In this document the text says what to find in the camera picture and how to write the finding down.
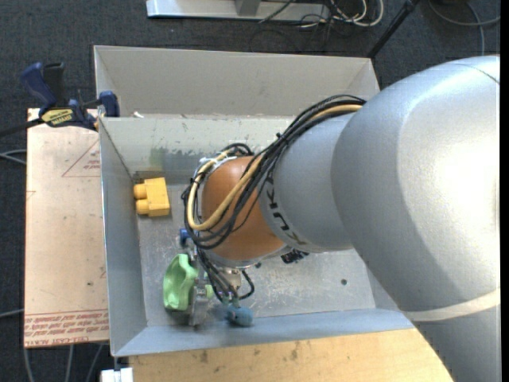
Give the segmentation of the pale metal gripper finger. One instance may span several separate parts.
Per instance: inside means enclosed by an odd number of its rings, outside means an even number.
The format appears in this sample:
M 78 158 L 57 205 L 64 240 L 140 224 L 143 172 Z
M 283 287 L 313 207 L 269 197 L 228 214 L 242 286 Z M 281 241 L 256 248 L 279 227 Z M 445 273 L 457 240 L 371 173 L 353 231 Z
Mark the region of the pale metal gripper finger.
M 213 297 L 211 285 L 194 286 L 191 292 L 188 323 L 201 325 L 208 315 L 209 302 Z

